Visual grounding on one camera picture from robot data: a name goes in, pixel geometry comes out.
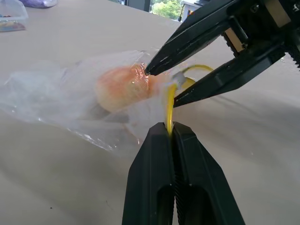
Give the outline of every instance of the table surface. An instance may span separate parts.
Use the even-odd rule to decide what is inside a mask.
[[[28,8],[27,31],[0,33],[0,81],[36,61],[161,46],[177,22],[107,0]],[[217,39],[195,56],[217,67],[233,55]],[[177,108],[222,166],[247,225],[299,224],[300,74],[289,56],[245,87]],[[6,225],[121,224],[131,159],[70,132],[0,112],[0,221]]]

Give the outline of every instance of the purple object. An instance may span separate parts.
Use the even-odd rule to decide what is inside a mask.
[[[19,0],[26,7],[49,8],[57,4],[57,0]]]

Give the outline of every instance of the yellow cable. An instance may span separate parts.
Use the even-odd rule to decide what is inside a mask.
[[[185,68],[184,70],[182,70],[182,72],[185,73],[191,69],[203,69],[209,72],[213,71],[213,69],[209,66],[196,64]],[[193,79],[187,77],[186,81],[182,85],[182,88],[185,90],[190,86],[192,86],[194,83],[195,81]],[[177,90],[177,84],[174,83],[168,87],[168,92],[167,92],[166,127],[167,127],[168,134],[170,136],[172,135],[172,130],[173,130],[173,106],[174,106],[174,98],[175,98],[176,90]]]

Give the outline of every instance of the clear plastic bag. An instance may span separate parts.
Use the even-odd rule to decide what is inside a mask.
[[[67,128],[118,155],[134,155],[149,128],[165,119],[168,74],[143,73],[153,55],[122,52],[69,68],[42,61],[0,87],[0,108],[23,121]],[[134,75],[120,75],[128,70]]]

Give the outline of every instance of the white table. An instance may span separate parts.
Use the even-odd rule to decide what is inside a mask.
[[[28,9],[28,30],[0,33],[0,81],[39,59],[62,66],[94,55],[159,47],[178,23],[107,0]],[[195,59],[232,58],[223,39]],[[288,58],[240,90],[175,111],[221,164],[247,225],[300,219],[300,74]],[[121,224],[131,160],[66,130],[0,113],[0,223]]]

